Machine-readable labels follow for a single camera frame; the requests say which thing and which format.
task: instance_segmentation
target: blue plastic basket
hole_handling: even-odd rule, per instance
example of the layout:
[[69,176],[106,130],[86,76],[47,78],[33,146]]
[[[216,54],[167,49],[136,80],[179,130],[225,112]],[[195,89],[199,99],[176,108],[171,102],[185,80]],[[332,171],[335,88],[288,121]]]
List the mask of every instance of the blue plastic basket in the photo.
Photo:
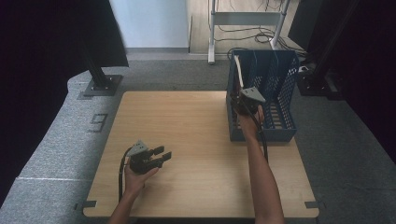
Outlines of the blue plastic basket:
[[231,141],[245,141],[236,113],[231,108],[231,92],[237,91],[238,55],[245,88],[256,87],[266,102],[262,104],[262,125],[268,142],[289,142],[297,132],[290,113],[290,101],[300,62],[294,50],[234,50],[227,88],[227,114]]

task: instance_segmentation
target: gray fabric surface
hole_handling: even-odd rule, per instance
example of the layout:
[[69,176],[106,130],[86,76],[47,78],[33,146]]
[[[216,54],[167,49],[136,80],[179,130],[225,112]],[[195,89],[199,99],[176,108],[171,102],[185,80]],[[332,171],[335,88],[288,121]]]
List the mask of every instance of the gray fabric surface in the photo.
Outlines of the gray fabric surface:
[[[85,72],[69,80],[64,106],[14,182],[0,210],[0,223],[106,223],[105,218],[84,217],[81,204],[88,196],[123,93],[225,91],[227,87],[228,61],[216,61],[216,65],[200,60],[129,64],[131,68],[104,69],[108,75],[123,75],[112,97],[78,100],[90,75]],[[298,128],[297,146],[319,204],[319,223],[396,223],[395,165],[347,103],[302,97],[295,88],[291,113]],[[100,128],[91,124],[95,114],[107,114],[99,133],[90,132]],[[288,218],[287,222],[316,221]]]

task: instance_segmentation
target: human arm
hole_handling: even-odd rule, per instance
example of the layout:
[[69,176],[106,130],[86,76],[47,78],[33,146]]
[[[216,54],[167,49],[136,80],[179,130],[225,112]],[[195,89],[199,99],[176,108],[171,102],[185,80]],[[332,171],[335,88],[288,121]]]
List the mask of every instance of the human arm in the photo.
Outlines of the human arm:
[[[250,175],[251,194],[256,223],[285,223],[276,180],[262,154],[257,140],[257,127],[249,116],[238,115],[242,132],[247,142],[247,157]],[[259,106],[256,119],[262,123],[262,107]]]
[[125,173],[125,191],[122,198],[110,217],[108,224],[127,223],[129,214],[131,213],[134,200],[136,200],[142,188],[145,186],[146,180],[158,172],[159,168],[154,168],[144,175],[135,174],[129,167],[129,163],[124,168]]

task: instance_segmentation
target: hand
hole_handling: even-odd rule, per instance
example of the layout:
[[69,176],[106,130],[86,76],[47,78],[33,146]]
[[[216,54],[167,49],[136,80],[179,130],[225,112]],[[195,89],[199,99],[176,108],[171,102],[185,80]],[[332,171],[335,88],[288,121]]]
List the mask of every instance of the hand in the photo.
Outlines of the hand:
[[160,169],[158,167],[153,168],[149,170],[147,173],[143,175],[137,175],[134,173],[134,171],[131,170],[131,167],[129,166],[129,160],[127,161],[127,164],[125,165],[124,168],[124,173],[125,173],[125,191],[124,194],[130,194],[134,197],[137,197],[142,190],[143,187],[145,187],[145,182],[148,180],[150,177],[153,175],[157,174],[157,172]]
[[[262,112],[262,106],[259,105],[257,113],[254,116],[256,120],[262,124],[264,121],[264,113]],[[239,124],[241,125],[242,132],[244,133],[245,138],[248,140],[249,138],[256,138],[257,134],[257,126],[254,120],[250,116],[244,116],[238,114]]]

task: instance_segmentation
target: forearm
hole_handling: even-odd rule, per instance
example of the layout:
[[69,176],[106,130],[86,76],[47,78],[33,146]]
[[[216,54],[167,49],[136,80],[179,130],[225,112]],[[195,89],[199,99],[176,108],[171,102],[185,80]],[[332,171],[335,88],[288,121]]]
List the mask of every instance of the forearm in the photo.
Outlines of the forearm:
[[108,224],[123,224],[128,222],[129,214],[131,213],[132,206],[134,205],[134,200],[136,196],[132,193],[124,193],[121,201],[117,205],[113,214],[111,215]]
[[247,155],[256,223],[284,223],[276,181],[255,134],[247,137]]

